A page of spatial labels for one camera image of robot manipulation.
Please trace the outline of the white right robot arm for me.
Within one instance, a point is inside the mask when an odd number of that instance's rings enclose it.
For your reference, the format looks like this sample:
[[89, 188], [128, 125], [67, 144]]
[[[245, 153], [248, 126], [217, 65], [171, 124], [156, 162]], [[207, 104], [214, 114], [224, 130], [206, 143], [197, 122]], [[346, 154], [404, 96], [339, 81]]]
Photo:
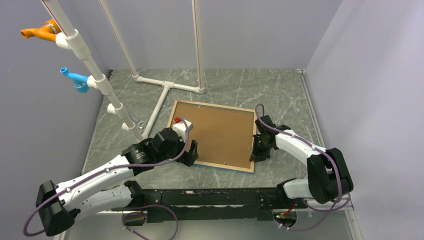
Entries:
[[289, 207], [299, 199], [313, 199], [319, 204], [338, 200], [349, 194], [354, 184], [345, 158], [338, 148], [327, 149], [313, 144], [286, 125], [275, 125], [268, 115], [255, 121], [258, 133], [253, 136], [251, 162], [271, 157], [271, 150], [282, 150], [304, 164], [305, 179], [289, 179], [277, 185], [276, 203]]

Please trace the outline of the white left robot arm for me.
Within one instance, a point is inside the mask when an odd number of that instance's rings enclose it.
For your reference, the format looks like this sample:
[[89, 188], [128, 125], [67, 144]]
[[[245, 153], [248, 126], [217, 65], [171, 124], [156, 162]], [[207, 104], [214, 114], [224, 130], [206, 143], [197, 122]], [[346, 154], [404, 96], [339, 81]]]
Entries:
[[[84, 175], [58, 184], [51, 180], [42, 183], [35, 202], [43, 226], [41, 232], [52, 237], [90, 214], [115, 208], [139, 209], [144, 196], [140, 186], [129, 179], [172, 162], [192, 166], [199, 156], [195, 140], [187, 150], [192, 129], [190, 121], [180, 121], [154, 137], [130, 145], [112, 160]], [[127, 183], [106, 189], [123, 180]]]

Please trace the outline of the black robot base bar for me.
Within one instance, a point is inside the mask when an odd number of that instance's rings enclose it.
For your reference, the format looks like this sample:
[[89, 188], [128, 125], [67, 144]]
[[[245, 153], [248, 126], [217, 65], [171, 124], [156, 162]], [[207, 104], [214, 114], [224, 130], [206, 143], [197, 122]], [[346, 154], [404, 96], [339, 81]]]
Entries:
[[256, 219], [271, 221], [273, 214], [306, 209], [300, 198], [289, 199], [277, 187], [210, 188], [210, 189], [143, 189], [141, 199], [115, 211], [137, 211], [146, 207], [148, 223], [174, 219], [232, 220]]

